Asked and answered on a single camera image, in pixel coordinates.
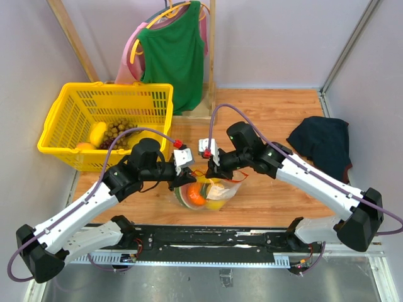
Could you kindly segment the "orange persimmon toy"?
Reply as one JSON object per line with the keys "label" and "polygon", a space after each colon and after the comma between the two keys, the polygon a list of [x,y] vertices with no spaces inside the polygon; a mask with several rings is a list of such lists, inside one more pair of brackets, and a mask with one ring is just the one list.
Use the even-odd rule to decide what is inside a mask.
{"label": "orange persimmon toy", "polygon": [[186,190],[188,202],[193,206],[204,206],[207,203],[205,197],[205,185],[200,182],[192,183]]}

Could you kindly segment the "watermelon slice toy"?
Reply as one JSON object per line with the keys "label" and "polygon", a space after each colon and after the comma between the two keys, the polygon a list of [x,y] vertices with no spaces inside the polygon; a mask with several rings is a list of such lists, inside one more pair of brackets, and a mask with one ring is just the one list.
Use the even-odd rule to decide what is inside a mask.
{"label": "watermelon slice toy", "polygon": [[189,209],[195,210],[195,206],[192,205],[189,201],[188,201],[188,197],[187,197],[187,186],[181,186],[181,187],[176,187],[174,188],[174,194],[176,196],[176,198],[178,199],[179,203]]}

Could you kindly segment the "yellow lemon toy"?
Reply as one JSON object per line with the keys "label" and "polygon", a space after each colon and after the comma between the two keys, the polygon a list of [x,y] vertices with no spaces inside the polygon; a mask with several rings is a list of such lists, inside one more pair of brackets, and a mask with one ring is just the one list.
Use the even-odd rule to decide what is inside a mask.
{"label": "yellow lemon toy", "polygon": [[225,186],[221,182],[211,182],[206,189],[206,209],[218,211],[227,200],[224,198]]}

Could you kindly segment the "clear orange zip bag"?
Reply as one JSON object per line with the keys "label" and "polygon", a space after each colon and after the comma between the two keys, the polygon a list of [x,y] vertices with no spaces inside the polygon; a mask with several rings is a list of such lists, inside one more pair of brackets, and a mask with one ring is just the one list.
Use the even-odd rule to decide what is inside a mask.
{"label": "clear orange zip bag", "polygon": [[235,171],[232,179],[208,179],[205,177],[206,171],[197,168],[193,172],[196,182],[174,189],[179,204],[191,210],[219,211],[236,195],[249,176],[243,171]]}

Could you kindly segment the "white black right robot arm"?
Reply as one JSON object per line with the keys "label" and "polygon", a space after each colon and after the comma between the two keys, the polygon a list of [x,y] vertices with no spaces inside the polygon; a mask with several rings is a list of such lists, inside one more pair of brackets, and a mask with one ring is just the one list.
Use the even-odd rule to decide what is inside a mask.
{"label": "white black right robot arm", "polygon": [[231,180],[236,170],[250,167],[303,190],[333,211],[324,218],[294,219],[285,236],[291,251],[314,242],[340,242],[357,252],[368,249],[383,222],[382,195],[377,190],[362,191],[333,179],[286,146],[264,142],[243,121],[230,126],[227,135],[234,146],[230,152],[218,148],[212,138],[198,142],[199,154],[208,159],[207,178]]}

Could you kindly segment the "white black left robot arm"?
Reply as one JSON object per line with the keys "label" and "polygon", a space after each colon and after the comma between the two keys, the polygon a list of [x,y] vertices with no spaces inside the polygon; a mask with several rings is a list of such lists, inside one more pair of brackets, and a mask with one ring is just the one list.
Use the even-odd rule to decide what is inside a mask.
{"label": "white black left robot arm", "polygon": [[129,155],[109,167],[91,189],[47,221],[16,231],[17,253],[37,283],[58,275],[71,261],[103,247],[127,249],[135,242],[134,225],[123,215],[107,223],[82,231],[93,218],[140,192],[145,182],[167,182],[170,191],[195,182],[190,166],[191,150],[181,142],[168,161],[160,152],[160,144],[143,138]]}

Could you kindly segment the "green tank top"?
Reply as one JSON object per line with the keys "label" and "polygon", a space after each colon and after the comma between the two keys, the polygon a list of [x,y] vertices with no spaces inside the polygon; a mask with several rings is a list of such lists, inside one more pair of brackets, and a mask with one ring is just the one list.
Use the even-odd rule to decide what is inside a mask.
{"label": "green tank top", "polygon": [[138,35],[145,60],[141,81],[171,84],[173,114],[178,116],[194,110],[202,100],[205,42],[199,31],[200,6],[192,1],[178,20]]}

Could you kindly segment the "wooden clothes rack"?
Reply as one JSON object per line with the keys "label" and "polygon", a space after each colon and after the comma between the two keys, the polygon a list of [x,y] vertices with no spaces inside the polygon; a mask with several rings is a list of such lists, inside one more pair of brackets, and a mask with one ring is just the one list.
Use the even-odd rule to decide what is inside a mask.
{"label": "wooden clothes rack", "polygon": [[[69,13],[62,1],[48,1],[50,9],[57,18],[65,36],[67,37],[76,57],[79,59],[89,81],[100,81],[99,75],[93,65],[93,62],[86,51],[86,48],[74,26]],[[209,66],[208,82],[203,84],[203,97],[201,103],[193,110],[183,113],[181,116],[174,116],[173,123],[177,125],[206,125],[210,122],[212,112],[216,107],[216,83],[214,80],[214,50],[215,50],[215,1],[210,1],[210,22],[209,22]]]}

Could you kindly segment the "dark purple grape bunch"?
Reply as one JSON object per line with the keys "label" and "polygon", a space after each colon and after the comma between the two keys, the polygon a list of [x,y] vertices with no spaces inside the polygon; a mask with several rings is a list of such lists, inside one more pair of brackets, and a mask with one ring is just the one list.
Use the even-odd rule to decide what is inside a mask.
{"label": "dark purple grape bunch", "polygon": [[105,140],[104,142],[101,143],[101,145],[98,147],[99,150],[108,150],[113,143],[113,140]]}

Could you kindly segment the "peach toy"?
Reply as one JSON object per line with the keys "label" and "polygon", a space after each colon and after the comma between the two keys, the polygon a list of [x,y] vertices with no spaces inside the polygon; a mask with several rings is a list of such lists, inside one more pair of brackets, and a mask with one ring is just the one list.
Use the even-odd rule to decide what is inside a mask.
{"label": "peach toy", "polygon": [[96,150],[97,148],[91,144],[86,142],[81,142],[76,145],[76,148],[79,150]]}

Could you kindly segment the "dark navy cloth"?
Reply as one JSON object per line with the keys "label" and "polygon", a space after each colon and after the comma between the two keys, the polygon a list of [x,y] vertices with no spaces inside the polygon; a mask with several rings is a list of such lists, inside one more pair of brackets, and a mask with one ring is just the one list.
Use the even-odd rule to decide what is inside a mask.
{"label": "dark navy cloth", "polygon": [[337,118],[311,116],[296,127],[287,142],[314,166],[342,183],[349,183],[348,123]]}

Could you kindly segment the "pink shirt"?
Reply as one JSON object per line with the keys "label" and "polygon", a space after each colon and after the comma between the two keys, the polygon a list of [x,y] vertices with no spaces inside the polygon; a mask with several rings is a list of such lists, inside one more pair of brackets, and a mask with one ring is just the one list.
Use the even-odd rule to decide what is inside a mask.
{"label": "pink shirt", "polygon": [[[184,15],[185,7],[182,7],[179,16],[175,16],[171,19],[162,18],[162,21],[158,21],[153,27],[152,30],[158,30],[160,28],[167,27],[174,21],[177,21]],[[145,72],[145,59],[144,55],[137,55],[135,57],[134,64],[130,64],[130,49],[136,40],[139,33],[147,26],[148,22],[142,22],[136,30],[132,33],[128,41],[126,42],[125,48],[123,49],[120,66],[118,69],[118,74],[115,79],[115,84],[133,84],[135,81],[141,80],[143,73]],[[204,42],[204,57],[208,54],[208,38],[207,38],[207,19],[199,21],[199,32],[202,41]]]}

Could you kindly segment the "yellow plastic basket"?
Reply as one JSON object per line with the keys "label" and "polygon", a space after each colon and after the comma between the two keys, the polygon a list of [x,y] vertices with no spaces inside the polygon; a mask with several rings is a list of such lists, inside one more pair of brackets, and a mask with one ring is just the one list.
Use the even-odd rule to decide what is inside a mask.
{"label": "yellow plastic basket", "polygon": [[37,148],[78,171],[101,172],[104,163],[115,165],[128,151],[114,150],[107,156],[106,150],[79,150],[77,144],[88,143],[91,131],[99,122],[127,120],[147,128],[132,136],[129,146],[150,137],[160,143],[160,151],[168,158],[172,96],[170,84],[67,83],[48,112]]}

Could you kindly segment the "yellow clothes hanger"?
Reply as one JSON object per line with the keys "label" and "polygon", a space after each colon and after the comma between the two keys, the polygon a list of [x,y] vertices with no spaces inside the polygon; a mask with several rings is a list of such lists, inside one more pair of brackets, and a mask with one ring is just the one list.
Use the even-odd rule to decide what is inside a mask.
{"label": "yellow clothes hanger", "polygon": [[[163,11],[162,13],[159,13],[155,18],[151,19],[151,21],[147,24],[145,28],[143,28],[143,30],[152,29],[152,27],[162,18],[166,19],[174,18],[179,13],[182,7],[189,6],[191,3],[193,3],[193,1],[183,1],[182,3],[179,4],[173,4],[172,1],[169,1],[169,8]],[[201,21],[204,18],[206,18],[207,14],[210,14],[210,8],[206,4],[200,2],[199,20]],[[137,55],[143,54],[143,52],[137,51],[139,45],[140,40],[139,38],[136,38],[129,52],[130,54],[129,62],[132,65],[135,62],[135,57]]]}

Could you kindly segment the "aluminium frame post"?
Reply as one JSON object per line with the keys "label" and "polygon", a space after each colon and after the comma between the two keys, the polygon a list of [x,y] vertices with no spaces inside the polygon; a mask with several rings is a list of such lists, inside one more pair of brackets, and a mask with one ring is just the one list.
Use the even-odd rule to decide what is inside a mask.
{"label": "aluminium frame post", "polygon": [[357,44],[360,36],[364,32],[365,28],[369,24],[371,18],[375,14],[376,10],[382,4],[382,0],[371,0],[368,2],[364,12],[359,18],[354,30],[350,34],[348,41],[346,42],[344,48],[342,49],[338,59],[336,60],[333,68],[331,69],[328,77],[326,78],[324,84],[319,89],[319,92],[323,95],[329,90],[331,84],[334,82],[339,72],[341,71],[343,65],[346,63],[348,57],[351,55],[355,45]]}

